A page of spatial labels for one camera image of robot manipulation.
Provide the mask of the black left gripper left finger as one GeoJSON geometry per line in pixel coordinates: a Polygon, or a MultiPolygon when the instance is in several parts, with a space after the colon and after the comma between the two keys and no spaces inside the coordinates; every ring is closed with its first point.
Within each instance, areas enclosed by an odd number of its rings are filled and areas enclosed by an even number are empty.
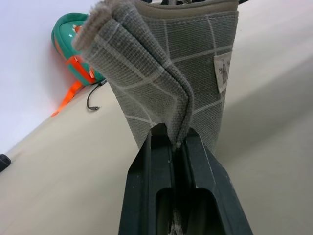
{"type": "Polygon", "coordinates": [[[131,164],[118,235],[168,235],[172,223],[172,146],[163,123],[153,127],[131,164]]]}

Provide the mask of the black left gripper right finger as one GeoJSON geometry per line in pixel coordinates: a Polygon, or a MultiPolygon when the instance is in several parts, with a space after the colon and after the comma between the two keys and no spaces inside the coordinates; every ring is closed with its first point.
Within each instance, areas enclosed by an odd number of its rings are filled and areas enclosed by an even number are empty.
{"type": "Polygon", "coordinates": [[[177,153],[177,180],[185,235],[253,235],[227,171],[192,128],[177,153]]]}

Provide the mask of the grey plaid fabric pouch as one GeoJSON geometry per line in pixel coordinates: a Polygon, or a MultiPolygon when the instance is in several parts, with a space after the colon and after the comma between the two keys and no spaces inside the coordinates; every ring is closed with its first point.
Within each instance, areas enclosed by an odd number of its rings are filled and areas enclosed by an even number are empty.
{"type": "Polygon", "coordinates": [[[238,0],[157,5],[102,0],[73,47],[111,86],[136,144],[163,123],[172,146],[172,223],[185,235],[179,209],[177,153],[194,129],[213,154],[219,137],[238,0]]]}

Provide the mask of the black clamp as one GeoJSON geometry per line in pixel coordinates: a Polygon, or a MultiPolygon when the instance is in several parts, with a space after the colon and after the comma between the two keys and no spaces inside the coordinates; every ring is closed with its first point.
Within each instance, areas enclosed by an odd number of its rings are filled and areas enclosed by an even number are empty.
{"type": "Polygon", "coordinates": [[[5,154],[0,154],[0,173],[9,167],[10,164],[11,160],[5,154]]]}

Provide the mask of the green and orange bag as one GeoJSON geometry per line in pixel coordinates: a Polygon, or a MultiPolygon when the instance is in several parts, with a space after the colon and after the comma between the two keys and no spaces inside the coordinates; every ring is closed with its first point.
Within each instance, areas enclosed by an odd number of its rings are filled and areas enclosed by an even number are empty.
{"type": "Polygon", "coordinates": [[[99,72],[82,59],[81,52],[72,47],[72,40],[87,17],[88,15],[83,13],[68,13],[60,17],[53,27],[52,44],[75,77],[75,82],[69,88],[58,109],[52,114],[53,117],[60,113],[82,88],[96,85],[97,89],[107,82],[99,72]]]}

